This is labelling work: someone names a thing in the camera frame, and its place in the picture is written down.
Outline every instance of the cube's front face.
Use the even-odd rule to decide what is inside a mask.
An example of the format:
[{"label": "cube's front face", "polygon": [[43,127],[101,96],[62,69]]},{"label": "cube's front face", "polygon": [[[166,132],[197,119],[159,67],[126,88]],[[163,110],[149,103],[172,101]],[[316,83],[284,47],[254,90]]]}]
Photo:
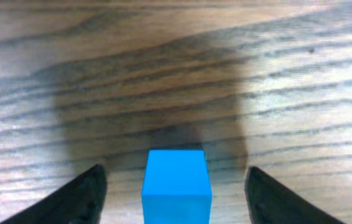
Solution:
[{"label": "cube's front face", "polygon": [[208,224],[212,192],[202,150],[152,150],[142,190],[145,224]]}]

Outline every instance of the wooden table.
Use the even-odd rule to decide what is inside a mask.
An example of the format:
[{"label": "wooden table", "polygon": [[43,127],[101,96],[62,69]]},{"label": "wooden table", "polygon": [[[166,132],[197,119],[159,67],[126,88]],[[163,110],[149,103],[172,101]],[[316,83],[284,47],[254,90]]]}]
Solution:
[{"label": "wooden table", "polygon": [[205,150],[211,223],[251,165],[352,223],[352,2],[0,1],[0,220],[102,163],[143,223],[153,147]]}]

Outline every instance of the wooden surface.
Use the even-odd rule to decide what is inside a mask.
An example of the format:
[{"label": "wooden surface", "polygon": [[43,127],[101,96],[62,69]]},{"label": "wooden surface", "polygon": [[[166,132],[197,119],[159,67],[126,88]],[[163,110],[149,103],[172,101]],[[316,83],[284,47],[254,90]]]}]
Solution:
[{"label": "wooden surface", "polygon": [[102,163],[143,223],[152,147],[206,151],[211,223],[251,165],[352,223],[352,2],[0,1],[0,220]]}]

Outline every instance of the blue cube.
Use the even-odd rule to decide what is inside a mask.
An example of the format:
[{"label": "blue cube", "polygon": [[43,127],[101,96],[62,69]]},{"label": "blue cube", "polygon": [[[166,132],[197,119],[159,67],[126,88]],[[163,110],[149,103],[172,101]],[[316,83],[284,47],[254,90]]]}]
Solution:
[{"label": "blue cube", "polygon": [[151,150],[141,193],[145,224],[208,224],[212,190],[202,150]]}]

